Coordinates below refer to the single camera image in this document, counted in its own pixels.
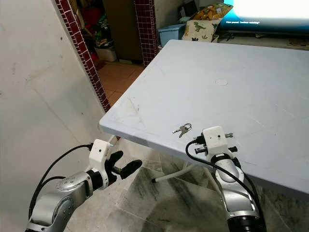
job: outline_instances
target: wire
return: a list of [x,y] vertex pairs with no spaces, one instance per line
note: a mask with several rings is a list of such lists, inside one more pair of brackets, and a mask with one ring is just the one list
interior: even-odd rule
[[44,179],[46,178],[47,174],[49,173],[49,171],[52,169],[52,167],[59,161],[61,160],[63,157],[65,157],[67,154],[71,153],[72,151],[78,149],[78,148],[82,148],[82,147],[87,147],[89,150],[91,150],[92,148],[92,145],[93,144],[88,144],[88,145],[79,145],[79,146],[76,146],[72,149],[70,149],[69,151],[67,151],[66,153],[64,153],[62,156],[60,156],[58,159],[56,159],[50,166],[49,168],[46,170],[46,172],[44,173],[43,177],[41,178],[40,182],[38,183],[34,193],[33,193],[33,196],[31,198],[31,202],[30,202],[30,206],[29,206],[29,211],[28,211],[28,219],[30,219],[31,215],[32,215],[32,210],[33,210],[33,207],[37,201],[37,198],[38,198],[38,195],[41,191],[41,189],[43,188],[43,186],[48,182],[48,180],[46,180],[44,183]]
[[260,205],[260,202],[259,202],[259,200],[258,200],[257,195],[255,195],[244,183],[242,183],[241,180],[239,180],[236,176],[234,176],[233,174],[231,174],[230,172],[228,172],[228,171],[225,170],[224,168],[222,168],[222,167],[220,167],[220,166],[218,166],[218,165],[216,165],[216,164],[210,163],[210,162],[208,162],[208,161],[206,161],[206,160],[199,159],[199,158],[196,158],[196,157],[190,155],[190,153],[189,153],[189,151],[188,151],[188,148],[189,148],[190,145],[192,145],[192,144],[194,144],[194,143],[195,143],[195,140],[192,140],[192,141],[189,142],[189,143],[187,144],[187,146],[185,147],[185,152],[186,152],[187,156],[190,157],[191,159],[195,160],[195,161],[202,162],[202,163],[204,163],[204,164],[207,164],[207,165],[209,165],[209,166],[211,166],[211,167],[213,167],[213,168],[216,168],[216,169],[218,169],[218,170],[224,172],[225,174],[227,174],[228,176],[230,176],[231,178],[233,178],[237,183],[239,183],[239,184],[250,194],[250,196],[251,196],[252,199],[254,200],[254,202],[255,202],[255,204],[256,204],[256,206],[257,206],[257,209],[258,209],[258,211],[259,211],[259,213],[260,213],[261,219],[263,220],[263,222],[264,222],[264,224],[265,224],[265,220],[264,220],[262,208],[261,208],[261,205]]
[[[252,188],[252,190],[253,190],[253,192],[254,192],[254,195],[255,195],[256,200],[257,200],[257,202],[255,202],[255,203],[258,204],[258,205],[260,206],[260,208],[261,208],[260,199],[259,199],[259,196],[258,196],[258,194],[257,194],[257,191],[256,191],[256,188],[255,188],[254,183],[253,183],[252,180],[248,177],[247,174],[244,173],[244,176],[245,176],[245,178],[247,179],[247,181],[249,182],[249,184],[251,185],[251,188]],[[263,211],[261,210],[259,213],[260,213],[261,217],[264,218]]]
[[59,175],[48,178],[47,180],[45,180],[45,181],[41,184],[41,186],[40,186],[38,192],[40,193],[40,191],[42,190],[42,188],[43,188],[48,182],[50,182],[50,181],[52,181],[52,180],[64,179],[64,178],[65,178],[64,176],[59,176]]

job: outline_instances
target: tabletop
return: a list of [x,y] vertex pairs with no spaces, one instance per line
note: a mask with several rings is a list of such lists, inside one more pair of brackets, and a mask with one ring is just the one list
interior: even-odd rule
[[[185,123],[188,133],[172,134]],[[222,126],[234,134],[228,143],[238,147],[244,172],[309,198],[308,51],[171,40],[100,125],[192,163],[186,144]]]

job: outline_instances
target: tv screen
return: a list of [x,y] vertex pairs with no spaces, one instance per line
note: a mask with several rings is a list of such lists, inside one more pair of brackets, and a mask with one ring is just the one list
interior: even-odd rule
[[234,6],[220,30],[309,35],[309,0],[224,0]]

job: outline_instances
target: door frame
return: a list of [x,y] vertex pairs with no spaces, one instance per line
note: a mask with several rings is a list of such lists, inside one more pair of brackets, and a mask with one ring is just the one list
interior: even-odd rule
[[[143,64],[147,66],[158,54],[157,31],[155,25],[154,0],[134,0],[137,25],[139,29],[140,46],[142,49]],[[68,0],[55,0],[60,16],[68,30],[75,49],[81,59],[93,89],[104,109],[107,112],[111,105],[107,99],[97,70],[91,60],[89,51],[78,27]]]

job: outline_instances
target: metal key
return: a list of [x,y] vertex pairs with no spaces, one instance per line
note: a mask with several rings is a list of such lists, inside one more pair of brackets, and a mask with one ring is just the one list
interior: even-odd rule
[[181,138],[183,136],[183,134],[187,133],[189,130],[191,130],[192,126],[190,123],[186,123],[183,126],[179,127],[178,130],[174,130],[172,133],[176,133],[181,131],[181,134],[179,135],[179,138]]
[[226,138],[233,138],[233,136],[234,136],[233,133],[225,134],[225,137],[226,137]]
[[181,134],[179,135],[179,138],[181,138],[183,136],[183,134],[185,134],[189,131],[188,128],[185,127],[185,126],[181,126],[179,129],[181,130]]

